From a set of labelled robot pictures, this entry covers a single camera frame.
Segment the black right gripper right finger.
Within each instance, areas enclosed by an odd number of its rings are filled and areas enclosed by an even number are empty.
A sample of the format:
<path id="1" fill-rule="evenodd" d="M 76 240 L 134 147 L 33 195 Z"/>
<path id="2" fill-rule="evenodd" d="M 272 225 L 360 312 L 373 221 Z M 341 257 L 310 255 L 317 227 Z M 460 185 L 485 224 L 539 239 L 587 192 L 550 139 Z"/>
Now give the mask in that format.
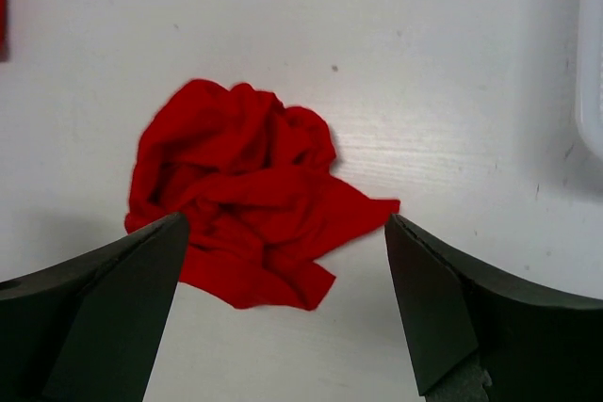
<path id="1" fill-rule="evenodd" d="M 602 303 L 521 279 L 388 219 L 389 266 L 428 401 L 598 401 Z"/>

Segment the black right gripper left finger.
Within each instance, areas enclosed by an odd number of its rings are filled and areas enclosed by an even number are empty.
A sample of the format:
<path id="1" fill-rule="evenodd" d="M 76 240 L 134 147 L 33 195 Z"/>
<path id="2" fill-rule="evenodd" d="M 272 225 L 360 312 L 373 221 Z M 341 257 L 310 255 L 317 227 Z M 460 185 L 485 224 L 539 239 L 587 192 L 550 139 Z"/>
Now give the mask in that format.
<path id="1" fill-rule="evenodd" d="M 140 401 L 187 251 L 184 215 L 1 284 L 4 401 Z"/>

